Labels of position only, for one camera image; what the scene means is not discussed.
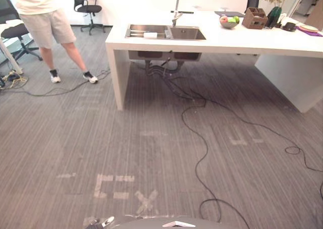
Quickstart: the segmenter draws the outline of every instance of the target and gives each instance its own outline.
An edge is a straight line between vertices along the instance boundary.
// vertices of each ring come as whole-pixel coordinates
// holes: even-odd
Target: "power cord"
[[[18,74],[16,71],[11,70],[6,76],[1,77],[2,85],[0,85],[0,90],[6,90],[6,89],[18,89],[23,87],[27,81],[27,77],[23,77],[20,74]],[[11,82],[10,87],[6,87],[6,82]]]
[[[156,69],[154,69],[154,70],[151,70],[151,73],[149,73],[150,75],[153,75],[153,74],[158,74],[161,78],[162,78],[162,80],[165,82],[165,84],[168,86],[168,88],[175,94],[175,95],[177,95],[177,96],[179,96],[179,97],[181,97],[181,98],[184,98],[184,99],[189,99],[189,100],[193,100],[194,101],[194,99],[201,99],[201,96],[200,97],[194,97],[194,96],[192,96],[192,95],[190,95],[189,93],[187,93],[187,92],[185,92],[181,87],[179,87],[177,84],[175,84],[174,82],[172,82],[171,81],[171,79],[167,79],[166,77],[165,77],[165,74],[162,74],[159,70],[157,71]],[[183,92],[183,94],[181,94],[181,93],[179,93],[179,92],[177,92],[174,88],[172,88],[172,86],[171,85],[174,85],[174,86],[176,86],[181,92]],[[182,112],[182,114],[181,114],[181,118],[182,118],[182,121],[183,121],[183,123],[184,123],[184,125],[191,131],[191,132],[193,132],[194,134],[196,134],[198,137],[200,137],[202,140],[203,140],[203,142],[204,142],[204,144],[205,144],[205,147],[206,147],[206,152],[205,152],[205,154],[204,154],[204,156],[196,163],[196,165],[195,165],[195,175],[196,175],[196,177],[197,177],[197,179],[199,180],[199,182],[205,187],[205,189],[206,190],[208,190],[210,193],[211,193],[211,195],[213,196],[213,198],[212,199],[206,199],[206,200],[204,200],[204,201],[202,201],[201,203],[200,203],[200,206],[199,206],[199,214],[200,214],[200,216],[201,216],[201,218],[203,218],[204,219],[204,216],[203,216],[203,214],[202,214],[202,212],[201,212],[201,210],[202,210],[202,206],[203,206],[203,204],[204,203],[206,203],[206,202],[209,202],[209,201],[215,201],[216,203],[217,203],[217,207],[218,207],[218,212],[219,212],[219,215],[218,215],[218,219],[217,219],[217,222],[218,223],[220,223],[221,222],[221,219],[222,219],[222,209],[221,209],[221,206],[220,206],[220,202],[221,203],[224,203],[224,204],[226,204],[226,205],[228,205],[229,207],[231,207],[233,210],[235,210],[235,212],[237,212],[237,214],[243,219],[243,221],[244,221],[244,223],[246,224],[246,226],[247,226],[247,228],[248,229],[250,229],[250,227],[249,227],[249,224],[248,224],[248,222],[246,221],[246,219],[244,218],[244,216],[233,206],[233,205],[231,205],[229,202],[227,202],[227,201],[225,201],[225,200],[222,200],[222,199],[219,199],[219,198],[217,198],[216,196],[215,196],[215,194],[213,193],[213,191],[202,181],[202,179],[200,178],[200,176],[198,175],[198,166],[200,165],[200,163],[206,158],[206,156],[207,156],[207,154],[208,154],[208,151],[209,151],[209,146],[208,146],[208,144],[207,144],[207,142],[206,142],[206,139],[201,135],[201,134],[199,134],[197,131],[195,131],[194,129],[192,129],[187,123],[186,123],[186,121],[185,121],[185,119],[184,119],[184,114],[188,111],[188,110],[190,110],[190,109],[193,109],[193,108],[204,108],[205,106],[206,106],[206,99],[204,99],[204,98],[202,98],[203,100],[204,100],[204,103],[202,104],[202,105],[193,105],[193,106],[190,106],[190,107],[188,107],[188,108],[186,108],[183,112]]]
[[[205,97],[203,97],[201,94],[199,94],[199,93],[197,93],[197,92],[195,92],[194,90],[192,90],[191,88],[190,88],[190,91],[192,92],[192,93],[194,93],[195,95],[197,95],[197,96],[192,96],[191,94],[189,94],[189,93],[187,93],[185,90],[183,90],[179,85],[177,85],[176,83],[174,83],[172,80],[175,80],[175,79],[178,79],[178,78],[185,78],[185,77],[176,77],[176,78],[173,78],[173,79],[169,79],[169,78],[166,78],[165,77],[165,75],[162,75],[160,72],[155,72],[155,74],[158,74],[161,78],[162,78],[162,80],[164,81],[164,83],[167,85],[167,87],[176,95],[176,96],[178,96],[178,97],[180,97],[180,98],[184,98],[184,99],[189,99],[189,100],[195,100],[195,99],[202,99],[202,100],[204,100],[204,103],[203,103],[203,105],[194,105],[194,106],[190,106],[190,107],[188,107],[188,108],[186,108],[183,112],[182,112],[182,115],[181,115],[181,117],[182,117],[182,121],[183,121],[183,123],[184,123],[184,125],[190,130],[190,131],[192,131],[193,133],[195,133],[198,137],[200,137],[202,140],[203,140],[203,142],[204,142],[204,144],[205,144],[205,146],[206,146],[206,153],[205,153],[205,155],[197,162],[197,164],[196,164],[196,166],[195,166],[195,175],[196,175],[196,177],[197,177],[197,179],[200,181],[200,183],[212,194],[212,196],[213,196],[213,198],[212,199],[206,199],[206,200],[204,200],[204,201],[202,201],[201,203],[200,203],[200,206],[199,206],[199,213],[200,213],[200,216],[204,219],[204,217],[203,217],[203,215],[202,215],[202,213],[201,213],[201,208],[202,208],[202,206],[203,206],[203,204],[204,203],[206,203],[206,202],[209,202],[209,201],[215,201],[216,203],[217,203],[217,206],[218,206],[218,212],[219,212],[219,216],[218,216],[218,220],[217,220],[217,222],[220,222],[221,221],[221,218],[222,218],[222,210],[221,210],[221,207],[220,207],[220,204],[219,204],[219,202],[221,202],[221,203],[224,203],[224,204],[226,204],[226,205],[228,205],[229,207],[231,207],[242,219],[243,219],[243,221],[245,222],[245,224],[246,224],[246,226],[247,226],[247,228],[248,229],[250,229],[250,227],[249,227],[249,224],[247,223],[247,221],[246,221],[246,219],[244,218],[244,216],[233,206],[233,205],[231,205],[230,203],[228,203],[227,201],[224,201],[224,200],[221,200],[221,199],[218,199],[216,196],[215,196],[215,194],[211,191],[211,189],[209,188],[209,187],[207,187],[207,185],[201,180],[201,178],[199,177],[199,175],[198,175],[198,172],[197,172],[197,168],[198,168],[198,166],[199,166],[199,164],[206,158],[206,156],[207,156],[207,154],[208,154],[208,150],[209,150],[209,147],[208,147],[208,144],[207,144],[207,142],[206,142],[206,140],[205,140],[205,138],[202,136],[202,135],[200,135],[197,131],[195,131],[195,130],[193,130],[191,127],[189,127],[189,125],[185,122],[185,119],[184,119],[184,114],[188,111],[188,110],[190,110],[190,109],[193,109],[193,108],[201,108],[201,107],[205,107],[206,106],[206,103],[207,103],[207,101],[210,101],[210,102],[212,102],[212,103],[215,103],[215,104],[217,104],[217,105],[219,105],[219,106],[221,106],[222,108],[225,108],[226,110],[228,110],[228,111],[230,111],[231,113],[233,113],[240,121],[242,121],[242,122],[244,122],[244,123],[246,123],[246,124],[249,124],[249,125],[254,125],[254,126],[260,126],[260,127],[263,127],[263,128],[265,128],[265,129],[267,129],[267,130],[269,130],[269,131],[271,131],[271,132],[273,132],[274,134],[276,134],[276,135],[278,135],[278,136],[280,136],[280,137],[282,137],[282,138],[284,138],[284,139],[286,139],[287,141],[289,141],[289,142],[291,142],[292,144],[293,144],[293,146],[289,146],[289,147],[286,147],[285,148],[285,152],[287,153],[287,154],[290,154],[290,155],[297,155],[297,154],[299,154],[299,153],[302,153],[303,154],[303,157],[304,157],[304,164],[305,164],[305,167],[307,168],[307,169],[310,169],[310,170],[312,170],[312,171],[318,171],[318,172],[321,172],[321,173],[323,173],[323,170],[320,170],[320,169],[315,169],[315,168],[312,168],[312,167],[309,167],[308,165],[307,165],[307,163],[306,163],[306,155],[305,155],[305,152],[304,152],[304,150],[303,149],[301,149],[299,146],[297,146],[297,144],[295,143],[295,142],[293,142],[291,139],[289,139],[289,138],[287,138],[286,136],[284,136],[284,135],[282,135],[282,134],[280,134],[280,133],[278,133],[278,132],[276,132],[276,131],[274,131],[273,129],[271,129],[271,128],[269,128],[269,127],[267,127],[267,126],[264,126],[264,125],[262,125],[262,124],[257,124],[257,123],[253,123],[253,122],[250,122],[250,121],[247,121],[247,120],[245,120],[245,119],[243,119],[242,117],[240,117],[238,114],[236,114],[232,109],[230,109],[229,107],[227,107],[227,106],[225,106],[225,105],[223,105],[223,104],[221,104],[220,102],[218,102],[218,101],[216,101],[216,100],[212,100],[212,99],[207,99],[207,98],[205,98]],[[173,88],[172,87],[172,85],[173,86],[175,86],[177,89],[179,89],[182,93],[180,93],[180,92],[178,92],[175,88]],[[296,148],[297,149],[297,151],[296,152],[292,152],[292,151],[290,151],[290,149],[291,148]],[[322,200],[323,200],[323,181],[322,181],[322,183],[321,183],[321,186],[320,186],[320,196],[321,196],[321,198],[322,198]]]
[[[175,84],[172,80],[169,80],[169,82],[170,83],[172,83],[173,85],[175,85],[178,89],[180,89],[182,92],[184,92],[185,94],[188,94],[187,92],[185,92],[183,89],[181,89],[177,84]],[[293,144],[293,146],[289,146],[289,147],[286,147],[285,149],[284,149],[284,151],[287,153],[287,154],[289,154],[289,155],[298,155],[299,153],[302,153],[302,155],[303,155],[303,159],[304,159],[304,165],[305,165],[305,167],[307,168],[307,169],[309,169],[309,170],[312,170],[312,171],[316,171],[316,172],[320,172],[320,173],[323,173],[323,170],[320,170],[320,169],[316,169],[316,168],[312,168],[312,167],[310,167],[310,166],[308,166],[307,165],[307,162],[306,162],[306,155],[305,155],[305,152],[304,152],[304,150],[302,149],[302,148],[300,148],[294,141],[292,141],[291,139],[289,139],[289,138],[287,138],[286,136],[284,136],[284,135],[282,135],[282,134],[280,134],[280,133],[278,133],[278,132],[276,132],[276,131],[274,131],[273,129],[271,129],[271,128],[269,128],[269,127],[267,127],[267,126],[265,126],[265,125],[262,125],[262,124],[258,124],[258,123],[253,123],[253,122],[250,122],[250,121],[247,121],[247,120],[245,120],[245,119],[243,119],[242,117],[240,117],[234,110],[232,110],[232,109],[230,109],[229,107],[227,107],[227,106],[225,106],[225,105],[223,105],[223,104],[221,104],[220,102],[218,102],[218,101],[216,101],[216,100],[212,100],[212,99],[207,99],[207,98],[205,98],[205,97],[203,97],[201,94],[199,94],[199,93],[197,93],[197,92],[195,92],[194,90],[192,90],[192,89],[190,89],[191,90],[191,92],[193,92],[193,93],[195,93],[195,94],[197,94],[197,95],[199,95],[199,97],[193,97],[193,98],[195,98],[195,99],[204,99],[204,100],[207,100],[207,101],[210,101],[210,102],[212,102],[212,103],[215,103],[215,104],[217,104],[217,105],[219,105],[219,106],[221,106],[222,108],[224,108],[224,109],[226,109],[226,110],[228,110],[228,111],[230,111],[231,113],[233,113],[240,121],[242,121],[243,123],[246,123],[246,124],[249,124],[249,125],[254,125],[254,126],[259,126],[259,127],[262,127],[262,128],[265,128],[265,129],[267,129],[267,130],[269,130],[269,131],[271,131],[271,132],[273,132],[274,134],[276,134],[276,135],[278,135],[278,136],[280,136],[280,137],[282,137],[282,138],[284,138],[285,140],[287,140],[287,141],[289,141],[290,143],[292,143]],[[296,148],[297,149],[297,151],[296,152],[292,152],[292,151],[290,151],[290,149],[291,148]],[[323,200],[323,192],[322,192],[322,189],[323,189],[323,182],[322,182],[322,184],[321,184],[321,187],[320,187],[320,195],[321,195],[321,198],[322,198],[322,200]]]
[[[100,76],[103,76],[102,78],[100,78],[99,80],[102,80],[102,79],[105,79],[110,73],[110,70],[102,70],[101,73],[98,75],[98,77]],[[26,84],[24,84],[23,86],[19,87],[19,88],[22,88],[23,91],[8,91],[6,90],[6,92],[9,92],[9,93],[26,93],[28,95],[31,95],[31,96],[35,96],[35,97],[49,97],[49,96],[58,96],[58,95],[62,95],[62,94],[67,94],[67,93],[70,93],[76,89],[78,89],[79,87],[81,87],[82,85],[88,83],[88,81],[84,81],[78,85],[76,85],[74,88],[72,89],[64,89],[64,88],[54,88],[54,89],[51,89],[50,91],[44,93],[44,94],[33,94],[33,93],[30,93],[29,91],[26,91],[24,90],[23,86]],[[57,94],[51,94],[53,91],[55,90],[63,90],[63,92],[61,93],[57,93]]]

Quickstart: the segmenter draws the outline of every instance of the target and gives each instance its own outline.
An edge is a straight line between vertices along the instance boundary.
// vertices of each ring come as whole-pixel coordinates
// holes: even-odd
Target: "faucet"
[[[179,1],[180,0],[177,0],[176,1],[176,7],[175,7],[175,11],[174,11],[174,18],[172,19],[172,21],[173,21],[173,27],[176,26],[177,19],[180,18],[183,15],[183,13],[178,13],[178,2]]]

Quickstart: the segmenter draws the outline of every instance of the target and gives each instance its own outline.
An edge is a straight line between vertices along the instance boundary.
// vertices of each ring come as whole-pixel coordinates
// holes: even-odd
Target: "black cable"
[[[322,190],[323,190],[323,181],[322,181],[321,186],[319,188],[319,194],[321,195],[321,198],[323,199],[323,192],[322,192]]]
[[[172,84],[174,84],[178,89],[182,90],[184,93],[186,93],[186,94],[187,94],[187,92],[186,92],[186,91],[184,91],[184,90],[183,90],[181,87],[179,87],[177,84],[175,84],[175,83],[174,83],[174,82],[172,82],[172,81],[170,81],[170,82],[171,82]],[[242,117],[240,117],[237,113],[235,113],[235,112],[234,112],[234,110],[232,110],[232,109],[230,109],[229,107],[227,107],[227,106],[225,106],[225,105],[221,104],[220,102],[218,102],[218,101],[216,101],[216,100],[212,100],[212,99],[207,99],[207,98],[203,97],[201,94],[199,94],[199,93],[195,92],[194,90],[192,90],[192,89],[190,89],[190,90],[191,90],[191,92],[193,92],[193,93],[195,93],[196,95],[200,96],[200,98],[202,98],[202,99],[204,99],[204,100],[207,100],[207,101],[210,101],[210,102],[212,102],[212,103],[215,103],[215,104],[217,104],[217,105],[219,105],[219,106],[221,106],[221,107],[225,108],[226,110],[230,111],[231,113],[233,113],[233,114],[234,114],[234,115],[235,115],[239,120],[241,120],[242,122],[244,122],[244,123],[246,123],[246,124],[249,124],[249,125],[260,126],[260,127],[262,127],[262,128],[265,128],[265,129],[267,129],[267,130],[269,130],[269,131],[273,132],[274,134],[276,134],[276,135],[278,135],[278,136],[280,136],[280,137],[282,137],[282,138],[286,139],[287,141],[289,141],[290,143],[292,143],[292,144],[293,144],[293,146],[289,146],[289,147],[286,147],[286,148],[285,148],[285,152],[286,152],[287,154],[289,154],[289,155],[297,155],[297,154],[299,154],[299,153],[301,153],[301,152],[302,152],[302,155],[303,155],[303,158],[304,158],[304,165],[305,165],[305,167],[306,167],[307,169],[309,169],[309,170],[323,173],[323,170],[316,169],[316,168],[312,168],[312,167],[310,167],[310,166],[308,166],[308,165],[307,165],[307,162],[306,162],[306,155],[305,155],[304,150],[303,150],[302,148],[300,148],[300,147],[299,147],[299,146],[298,146],[294,141],[292,141],[291,139],[287,138],[286,136],[284,136],[284,135],[282,135],[282,134],[280,134],[280,133],[278,133],[278,132],[274,131],[273,129],[271,129],[271,128],[269,128],[269,127],[265,126],[265,125],[258,124],[258,123],[253,123],[253,122],[250,122],[250,121],[246,121],[245,119],[243,119]],[[291,151],[289,151],[289,149],[291,149],[291,148],[296,148],[296,149],[297,149],[297,152],[291,152]],[[322,198],[322,200],[323,200],[323,192],[322,192],[322,189],[323,189],[323,182],[322,182],[322,184],[321,184],[321,186],[320,186],[320,196],[321,196],[321,198]]]
[[[197,131],[193,130],[185,121],[184,119],[184,114],[190,110],[190,109],[193,109],[193,108],[205,108],[206,106],[206,100],[204,100],[204,104],[203,105],[194,105],[194,106],[190,106],[188,108],[186,108],[183,112],[182,112],[182,122],[184,123],[184,125],[193,133],[195,133],[199,138],[202,139],[202,141],[204,142],[205,144],[205,147],[206,147],[206,152],[204,154],[204,156],[197,162],[197,164],[195,165],[195,175],[197,177],[197,179],[200,181],[200,183],[206,188],[206,190],[208,190],[211,195],[214,197],[214,200],[217,205],[218,205],[218,212],[219,212],[219,217],[218,217],[218,220],[217,222],[220,222],[221,221],[221,218],[222,218],[222,210],[221,210],[221,207],[220,207],[220,204],[219,204],[219,201],[218,201],[218,198],[215,196],[215,194],[212,192],[212,190],[201,180],[200,176],[198,175],[198,172],[197,172],[197,168],[199,166],[199,164],[206,158],[207,154],[208,154],[208,151],[209,151],[209,147],[208,147],[208,144],[206,142],[206,139],[201,135],[199,134]],[[200,216],[204,219],[203,215],[202,215],[202,212],[201,212],[201,205],[200,205],[200,208],[199,208],[199,213],[200,213]]]
[[[192,95],[190,95],[189,93],[185,92],[180,86],[178,86],[177,84],[175,84],[174,82],[172,82],[170,79],[166,79],[164,77],[164,75],[162,75],[160,72],[154,72],[154,70],[152,71],[152,73],[150,73],[150,75],[153,75],[153,74],[158,74],[162,80],[165,82],[165,84],[168,86],[168,88],[177,96],[181,97],[181,98],[185,98],[185,99],[190,99],[190,100],[194,100],[195,98],[198,98],[198,99],[201,99],[202,96],[200,95],[200,97],[193,97]],[[182,95],[180,94],[179,92],[177,92],[174,88],[171,87],[170,83],[172,83],[174,86],[176,86],[179,90],[181,90],[185,95]],[[198,137],[200,137],[204,144],[205,144],[205,147],[206,147],[206,152],[204,154],[204,156],[196,163],[195,165],[195,175],[197,177],[197,179],[199,180],[199,182],[206,188],[206,190],[208,190],[211,195],[213,196],[213,199],[206,199],[204,201],[202,201],[200,203],[200,206],[199,206],[199,214],[201,216],[201,218],[204,219],[203,217],[203,214],[201,212],[201,209],[202,209],[202,206],[204,203],[208,202],[208,201],[215,201],[217,203],[217,206],[218,206],[218,213],[219,213],[219,216],[218,216],[218,220],[217,222],[221,222],[221,219],[222,219],[222,209],[221,209],[221,206],[220,206],[220,203],[219,202],[222,202],[222,203],[225,203],[226,205],[230,206],[231,208],[233,208],[237,213],[238,215],[243,219],[243,221],[245,222],[246,226],[248,229],[250,229],[249,227],[249,224],[247,223],[246,219],[243,217],[243,215],[233,206],[231,205],[230,203],[228,203],[227,201],[224,201],[224,200],[221,200],[221,199],[218,199],[215,194],[213,193],[213,191],[202,181],[202,179],[200,178],[200,176],[198,175],[198,172],[197,172],[197,169],[198,169],[198,166],[199,164],[206,158],[207,154],[208,154],[208,151],[209,151],[209,146],[206,142],[206,139],[201,135],[199,134],[197,131],[193,130],[186,122],[185,122],[185,119],[184,119],[184,114],[190,110],[190,109],[193,109],[193,108],[205,108],[206,106],[206,99],[202,98],[204,100],[204,104],[203,105],[194,105],[194,106],[190,106],[188,108],[186,108],[182,114],[181,114],[181,118],[182,118],[182,122],[184,123],[184,125],[191,131],[193,132],[194,134],[196,134]]]
[[[104,75],[104,76],[103,76],[103,78],[98,79],[98,80],[105,79],[105,78],[108,76],[108,74],[109,74],[109,73],[110,73],[110,70],[103,70],[103,71],[101,71],[101,73],[98,75],[98,77],[100,77],[100,76],[102,76],[102,75]],[[84,85],[84,84],[86,84],[86,83],[88,83],[88,81],[84,81],[84,82],[82,82],[82,83],[80,83],[80,84],[76,85],[76,86],[75,86],[74,88],[72,88],[72,89],[54,88],[54,89],[51,89],[50,91],[48,91],[48,92],[46,92],[46,93],[44,93],[44,94],[33,94],[33,93],[30,93],[29,91],[26,91],[26,90],[24,90],[24,89],[22,88],[24,85],[23,85],[22,87],[19,87],[19,88],[22,88],[22,89],[23,89],[23,91],[8,91],[8,90],[5,90],[5,91],[6,91],[6,92],[9,92],[9,93],[26,93],[26,94],[28,94],[28,95],[35,96],[35,97],[49,97],[49,96],[57,96],[57,95],[62,95],[62,94],[70,93],[70,92],[72,92],[72,91],[76,90],[77,88],[81,87],[82,85]],[[50,93],[52,93],[54,90],[64,90],[64,92],[62,92],[62,93],[57,93],[57,94],[50,94]]]

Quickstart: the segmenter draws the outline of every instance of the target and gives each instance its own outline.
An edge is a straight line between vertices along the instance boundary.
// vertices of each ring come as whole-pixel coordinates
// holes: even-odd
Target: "gray shorts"
[[[71,43],[76,40],[63,9],[38,15],[21,15],[27,30],[38,47],[51,49],[52,36],[57,43]]]

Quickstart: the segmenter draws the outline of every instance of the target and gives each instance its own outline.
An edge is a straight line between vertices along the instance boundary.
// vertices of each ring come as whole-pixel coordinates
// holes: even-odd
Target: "white countertop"
[[[119,50],[158,50],[218,53],[276,54],[323,58],[323,37],[309,36],[299,30],[295,32],[273,29],[247,29],[240,24],[225,29],[214,12],[183,14],[177,26],[197,26],[206,40],[163,40],[125,37],[129,24],[171,25],[172,13],[141,13],[131,20],[115,24],[106,39],[107,45]]]

